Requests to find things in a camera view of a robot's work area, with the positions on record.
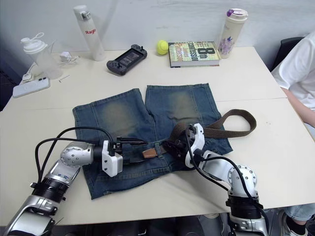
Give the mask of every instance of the yellow tennis ball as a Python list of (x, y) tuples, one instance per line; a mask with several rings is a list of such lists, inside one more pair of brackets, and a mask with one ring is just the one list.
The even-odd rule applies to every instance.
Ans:
[(165, 55), (168, 52), (168, 43), (164, 40), (157, 42), (157, 53)]

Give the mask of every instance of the person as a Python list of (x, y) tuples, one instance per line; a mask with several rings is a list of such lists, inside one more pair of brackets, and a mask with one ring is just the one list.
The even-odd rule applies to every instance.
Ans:
[[(271, 72), (315, 140), (315, 31), (303, 38)], [(281, 235), (308, 234), (306, 222), (315, 214), (315, 203), (280, 211)]]

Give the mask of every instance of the book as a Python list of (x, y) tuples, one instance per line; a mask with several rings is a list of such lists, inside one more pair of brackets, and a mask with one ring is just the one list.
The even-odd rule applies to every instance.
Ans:
[(220, 56), (214, 42), (168, 43), (171, 67), (215, 66)]

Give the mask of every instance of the white t-shirt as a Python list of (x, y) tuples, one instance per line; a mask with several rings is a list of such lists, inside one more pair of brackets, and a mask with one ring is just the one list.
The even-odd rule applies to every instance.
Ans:
[(315, 111), (315, 32), (303, 38), (271, 73), (280, 87)]

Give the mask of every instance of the denim shorts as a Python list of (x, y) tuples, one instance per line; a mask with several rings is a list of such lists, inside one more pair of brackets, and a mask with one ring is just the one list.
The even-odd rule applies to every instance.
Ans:
[[(174, 171), (187, 171), (184, 162), (169, 153), (161, 154), (159, 145), (167, 139), (176, 123), (209, 125), (221, 115), (217, 110), (208, 84), (187, 86), (147, 86), (145, 104), (140, 90), (130, 91), (77, 106), (73, 109), (76, 126), (94, 126), (106, 129), (114, 138), (138, 138), (147, 141), (144, 146), (123, 146), (123, 171), (109, 177), (100, 162), (83, 166), (92, 199), (142, 185)], [(107, 140), (95, 130), (76, 130), (78, 139)], [(158, 157), (144, 159), (142, 151), (156, 148)], [(218, 154), (232, 151), (227, 139), (205, 138), (204, 150)]]

